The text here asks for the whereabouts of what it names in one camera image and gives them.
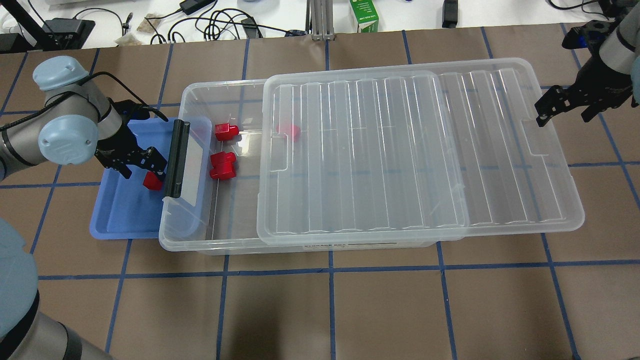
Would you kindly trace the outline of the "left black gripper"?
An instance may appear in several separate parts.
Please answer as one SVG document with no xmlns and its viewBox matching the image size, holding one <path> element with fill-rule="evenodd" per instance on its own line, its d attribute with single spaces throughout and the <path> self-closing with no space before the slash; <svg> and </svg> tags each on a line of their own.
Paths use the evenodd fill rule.
<svg viewBox="0 0 640 360">
<path fill-rule="evenodd" d="M 122 123 L 110 137 L 97 142 L 94 157 L 106 169 L 118 172 L 125 179 L 130 179 L 132 171 L 129 166 L 136 166 L 155 174 L 160 181 L 166 178 L 167 160 L 155 146 L 142 150 L 127 124 Z"/>
</svg>

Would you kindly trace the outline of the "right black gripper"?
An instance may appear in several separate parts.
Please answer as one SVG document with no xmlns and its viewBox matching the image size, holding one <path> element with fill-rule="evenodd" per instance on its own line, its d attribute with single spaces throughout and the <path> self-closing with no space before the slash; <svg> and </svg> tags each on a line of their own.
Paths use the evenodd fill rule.
<svg viewBox="0 0 640 360">
<path fill-rule="evenodd" d="M 601 112 L 617 109 L 625 102 L 626 75 L 610 68 L 599 55 L 593 55 L 569 88 L 553 85 L 542 94 L 534 104 L 535 121 L 543 128 L 558 114 L 585 107 L 582 120 L 589 123 Z"/>
</svg>

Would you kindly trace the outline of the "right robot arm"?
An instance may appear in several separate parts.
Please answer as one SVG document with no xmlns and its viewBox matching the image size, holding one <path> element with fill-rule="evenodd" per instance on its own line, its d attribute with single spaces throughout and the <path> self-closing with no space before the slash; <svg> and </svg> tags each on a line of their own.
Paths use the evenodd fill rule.
<svg viewBox="0 0 640 360">
<path fill-rule="evenodd" d="M 639 101 L 639 4 L 623 10 L 612 22 L 591 20 L 572 27 L 562 40 L 567 50 L 587 49 L 590 59 L 567 88 L 553 85 L 534 104 L 537 125 L 542 128 L 558 114 L 583 107 L 589 123 L 608 109 L 617 109 L 629 98 Z"/>
</svg>

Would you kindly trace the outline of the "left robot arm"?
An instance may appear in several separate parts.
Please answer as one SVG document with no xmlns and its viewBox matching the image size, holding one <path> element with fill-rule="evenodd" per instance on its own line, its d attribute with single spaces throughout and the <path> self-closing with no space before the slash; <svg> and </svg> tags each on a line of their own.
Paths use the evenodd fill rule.
<svg viewBox="0 0 640 360">
<path fill-rule="evenodd" d="M 94 84 L 77 59 L 45 60 L 32 78 L 45 93 L 43 108 L 1 128 L 1 178 L 45 162 L 60 166 L 96 158 L 124 178 L 131 166 L 146 171 L 144 185 L 162 189 L 167 160 L 153 146 L 143 149 L 129 128 L 153 109 L 141 98 L 115 102 Z M 39 275 L 25 239 L 1 221 L 1 358 L 3 360 L 110 360 L 112 356 L 41 312 Z"/>
</svg>

